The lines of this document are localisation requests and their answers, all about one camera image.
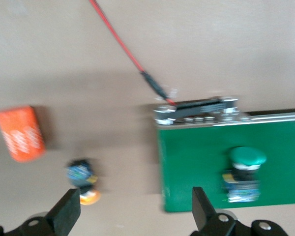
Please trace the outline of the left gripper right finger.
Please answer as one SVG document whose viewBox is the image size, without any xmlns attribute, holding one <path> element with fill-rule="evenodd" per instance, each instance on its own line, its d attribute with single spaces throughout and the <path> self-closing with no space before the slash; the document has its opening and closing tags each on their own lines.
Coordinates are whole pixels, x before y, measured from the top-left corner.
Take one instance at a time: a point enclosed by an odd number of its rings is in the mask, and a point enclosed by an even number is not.
<svg viewBox="0 0 295 236">
<path fill-rule="evenodd" d="M 192 214 L 198 228 L 191 236 L 234 236 L 236 222 L 224 212 L 217 213 L 201 187 L 192 188 Z"/>
</svg>

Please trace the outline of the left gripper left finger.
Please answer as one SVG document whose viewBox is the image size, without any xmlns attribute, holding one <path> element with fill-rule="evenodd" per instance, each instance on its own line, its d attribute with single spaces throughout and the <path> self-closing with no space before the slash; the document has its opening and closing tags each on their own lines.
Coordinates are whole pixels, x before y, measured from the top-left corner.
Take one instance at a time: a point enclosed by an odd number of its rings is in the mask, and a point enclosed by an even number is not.
<svg viewBox="0 0 295 236">
<path fill-rule="evenodd" d="M 6 235 L 67 236 L 80 214 L 80 190 L 69 189 L 44 217 L 30 218 Z"/>
</svg>

